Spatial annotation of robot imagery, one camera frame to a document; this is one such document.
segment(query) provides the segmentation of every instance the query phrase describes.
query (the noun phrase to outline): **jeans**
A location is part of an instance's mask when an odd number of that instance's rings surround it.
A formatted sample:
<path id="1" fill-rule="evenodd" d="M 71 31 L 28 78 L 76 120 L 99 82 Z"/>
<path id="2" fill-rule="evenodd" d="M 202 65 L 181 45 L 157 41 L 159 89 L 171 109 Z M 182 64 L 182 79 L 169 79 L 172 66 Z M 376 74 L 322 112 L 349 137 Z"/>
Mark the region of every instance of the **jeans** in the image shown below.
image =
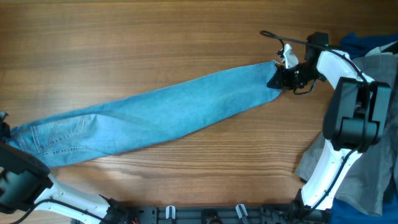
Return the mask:
<path id="1" fill-rule="evenodd" d="M 189 82 L 58 114 L 11 129 L 7 144 L 47 166 L 65 166 L 180 138 L 277 97 L 275 63 L 216 72 Z"/>

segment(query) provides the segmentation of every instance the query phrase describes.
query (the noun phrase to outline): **cable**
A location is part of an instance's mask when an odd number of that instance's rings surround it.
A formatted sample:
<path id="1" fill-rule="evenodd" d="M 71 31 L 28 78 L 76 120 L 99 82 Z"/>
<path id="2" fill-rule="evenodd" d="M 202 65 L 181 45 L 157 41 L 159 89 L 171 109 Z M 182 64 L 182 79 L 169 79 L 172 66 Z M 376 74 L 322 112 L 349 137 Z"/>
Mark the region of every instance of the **cable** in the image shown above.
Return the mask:
<path id="1" fill-rule="evenodd" d="M 316 45 L 316 44 L 311 44 L 308 42 L 304 42 L 304 41 L 300 41 L 300 40 L 295 40 L 295 39 L 290 39 L 290 38 L 285 38 L 285 37 L 279 37 L 269 31 L 266 30 L 262 30 L 260 31 L 260 34 L 265 36 L 265 37 L 270 37 L 273 39 L 277 39 L 279 41 L 281 41 L 283 43 L 282 40 L 286 40 L 286 41 L 290 41 L 290 42 L 294 42 L 294 43 L 298 43 L 298 44 L 304 44 L 304 45 L 308 45 L 311 47 L 316 47 L 318 49 L 322 49 L 322 50 L 326 50 L 328 52 L 331 52 L 337 56 L 339 56 L 341 59 L 345 60 L 347 63 L 349 63 L 352 68 L 355 70 L 355 72 L 357 73 L 357 76 L 359 78 L 362 79 L 364 87 L 366 89 L 365 92 L 365 117 L 364 117 L 364 122 L 363 122 L 363 128 L 362 128 L 362 139 L 365 138 L 366 135 L 366 130 L 368 128 L 368 119 L 369 119 L 369 99 L 370 99 L 370 88 L 369 88 L 369 83 L 368 81 L 366 81 L 366 79 L 363 77 L 363 74 L 361 71 L 359 71 L 359 69 L 355 66 L 355 64 L 348 60 L 344 55 L 341 55 L 337 52 L 335 52 L 334 50 L 330 50 L 324 46 L 320 46 L 320 45 Z M 308 215 L 310 215 L 315 209 L 317 209 L 317 207 L 323 202 L 323 200 L 328 196 L 328 194 L 330 193 L 330 191 L 333 189 L 334 185 L 336 184 L 337 179 L 339 178 L 341 171 L 343 170 L 345 164 L 347 163 L 347 160 L 349 159 L 349 156 L 352 155 L 352 153 L 356 152 L 356 151 L 362 151 L 363 147 L 365 145 L 365 142 L 363 141 L 356 149 L 351 150 L 343 159 L 343 162 L 341 163 L 341 166 L 336 174 L 336 177 L 333 179 L 331 185 L 329 186 L 328 190 L 326 190 L 325 194 L 322 196 L 322 198 L 305 214 L 303 215 L 300 219 L 303 220 L 305 217 L 307 217 Z"/>
<path id="2" fill-rule="evenodd" d="M 65 203 L 65 202 L 61 202 L 61 201 L 58 201 L 58 200 L 55 200 L 55 199 L 44 199 L 44 200 L 41 200 L 41 201 L 39 201 L 39 202 L 37 202 L 36 204 L 34 204 L 20 219 L 18 219 L 17 221 L 15 221 L 15 222 L 13 222 L 13 223 L 10 223 L 10 224 L 20 224 L 21 222 L 23 222 L 39 205 L 41 205 L 41 204 L 43 204 L 43 203 L 46 203 L 46 202 L 51 202 L 51 203 L 56 203 L 56 204 L 59 204 L 59 205 L 62 205 L 62 206 L 65 206 L 65 207 L 67 207 L 67 208 L 70 208 L 70 209 L 73 209 L 73 210 L 75 210 L 75 211 L 78 211 L 78 212 L 81 212 L 81 213 L 83 213 L 83 214 L 85 214 L 85 215 L 89 215 L 89 216 L 91 216 L 91 217 L 93 217 L 93 218 L 96 218 L 96 219 L 98 219 L 98 220 L 100 220 L 101 222 L 103 222 L 103 223 L 108 223 L 108 224 L 111 224 L 111 222 L 109 222 L 109 221 L 107 221 L 107 220 L 105 220 L 105 219 L 103 219 L 103 218 L 101 218 L 101 217 L 99 217 L 99 216 L 97 216 L 97 215 L 94 215 L 94 214 L 92 214 L 92 213 L 90 213 L 90 212 L 88 212 L 88 211 L 86 211 L 86 210 L 83 210 L 83 209 L 80 209 L 80 208 L 77 208 L 77 207 L 75 207 L 75 206 L 73 206 L 73 205 L 69 205 L 69 204 L 67 204 L 67 203 Z"/>

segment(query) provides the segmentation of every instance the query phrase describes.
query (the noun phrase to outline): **gray cloth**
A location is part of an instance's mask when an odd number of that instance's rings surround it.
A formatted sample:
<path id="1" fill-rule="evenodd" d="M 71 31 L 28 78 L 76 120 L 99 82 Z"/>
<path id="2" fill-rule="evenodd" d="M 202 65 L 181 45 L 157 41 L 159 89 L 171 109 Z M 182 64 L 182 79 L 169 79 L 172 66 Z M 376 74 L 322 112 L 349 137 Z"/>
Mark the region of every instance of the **gray cloth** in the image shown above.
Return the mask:
<path id="1" fill-rule="evenodd" d="M 367 215 L 382 215 L 382 200 L 391 176 L 398 186 L 398 88 L 396 75 L 398 57 L 393 55 L 372 55 L 356 58 L 353 62 L 365 74 L 376 81 L 387 82 L 392 87 L 387 112 L 386 126 L 380 142 L 371 146 L 348 171 L 341 183 L 336 198 L 343 200 Z M 309 180 L 321 156 L 325 138 L 323 134 L 304 153 L 295 174 Z"/>

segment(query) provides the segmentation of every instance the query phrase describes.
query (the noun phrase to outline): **black cable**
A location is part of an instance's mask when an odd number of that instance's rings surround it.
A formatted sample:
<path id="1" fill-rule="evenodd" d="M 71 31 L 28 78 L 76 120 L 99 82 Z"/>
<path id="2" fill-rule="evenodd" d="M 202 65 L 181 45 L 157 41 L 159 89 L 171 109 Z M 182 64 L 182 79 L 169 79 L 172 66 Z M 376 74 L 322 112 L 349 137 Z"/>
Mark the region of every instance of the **black cable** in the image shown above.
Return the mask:
<path id="1" fill-rule="evenodd" d="M 368 128 L 368 119 L 369 119 L 369 99 L 370 99 L 370 88 L 369 88 L 369 83 L 368 81 L 366 81 L 366 79 L 363 77 L 363 74 L 361 71 L 359 71 L 359 69 L 355 66 L 355 64 L 348 60 L 344 55 L 341 55 L 333 50 L 330 50 L 324 46 L 320 46 L 320 45 L 316 45 L 316 44 L 311 44 L 308 42 L 304 42 L 304 41 L 300 41 L 300 40 L 295 40 L 295 39 L 290 39 L 290 38 L 285 38 L 285 37 L 279 37 L 269 31 L 266 30 L 262 30 L 260 31 L 260 34 L 265 36 L 265 37 L 270 37 L 273 39 L 278 39 L 279 41 L 282 40 L 286 40 L 286 41 L 290 41 L 290 42 L 294 42 L 294 43 L 298 43 L 298 44 L 304 44 L 304 45 L 308 45 L 311 47 L 316 47 L 318 49 L 322 49 L 322 50 L 326 50 L 328 52 L 331 52 L 337 56 L 339 56 L 341 59 L 345 60 L 347 63 L 349 63 L 352 68 L 355 70 L 355 72 L 357 73 L 357 76 L 359 76 L 364 84 L 364 87 L 366 89 L 365 92 L 365 117 L 364 117 L 364 122 L 363 122 L 363 128 L 362 128 L 362 139 L 365 138 L 366 135 L 366 130 Z M 347 160 L 349 159 L 349 156 L 352 155 L 352 153 L 356 152 L 356 151 L 362 151 L 362 148 L 364 147 L 365 142 L 363 141 L 356 149 L 353 149 L 352 151 L 350 151 L 343 159 L 343 162 L 341 163 L 341 166 L 336 174 L 336 177 L 333 179 L 331 185 L 329 186 L 329 188 L 326 190 L 325 194 L 322 196 L 322 198 L 306 213 L 304 214 L 300 219 L 304 219 L 305 217 L 307 217 L 308 215 L 310 215 L 315 209 L 317 209 L 317 207 L 323 202 L 323 200 L 328 196 L 328 194 L 330 193 L 330 191 L 332 190 L 332 188 L 334 187 L 334 185 L 336 184 L 337 179 L 339 178 L 341 171 L 343 170 L 345 164 L 347 163 Z"/>
<path id="2" fill-rule="evenodd" d="M 85 215 L 89 215 L 89 216 L 91 216 L 91 217 L 93 217 L 93 218 L 96 218 L 96 219 L 98 219 L 98 220 L 100 220 L 101 222 L 104 222 L 104 223 L 108 223 L 108 224 L 111 224 L 111 222 L 109 222 L 109 221 L 107 221 L 107 220 L 105 220 L 105 219 L 103 219 L 103 218 L 101 218 L 101 217 L 99 217 L 99 216 L 97 216 L 97 215 L 94 215 L 94 214 L 92 214 L 92 213 L 90 213 L 90 212 L 88 212 L 88 211 L 86 211 L 86 210 L 83 210 L 83 209 L 80 209 L 80 208 L 77 208 L 77 207 L 75 207 L 75 206 L 73 206 L 73 205 L 69 205 L 69 204 L 67 204 L 67 203 L 65 203 L 65 202 L 61 202 L 61 201 L 58 201 L 58 200 L 55 200 L 55 199 L 44 199 L 44 200 L 41 200 L 41 201 L 39 201 L 39 202 L 37 202 L 36 204 L 34 204 L 20 219 L 18 219 L 17 221 L 15 221 L 15 222 L 13 222 L 13 223 L 10 223 L 10 224 L 20 224 L 21 222 L 23 222 L 39 205 L 41 205 L 41 204 L 43 204 L 43 203 L 46 203 L 46 202 L 51 202 L 51 203 L 56 203 L 56 204 L 59 204 L 59 205 L 62 205 L 62 206 L 65 206 L 65 207 L 67 207 L 67 208 L 70 208 L 70 209 L 73 209 L 73 210 L 76 210 L 76 211 L 78 211 L 78 212 L 81 212 L 81 213 L 83 213 L 83 214 L 85 214 Z"/>

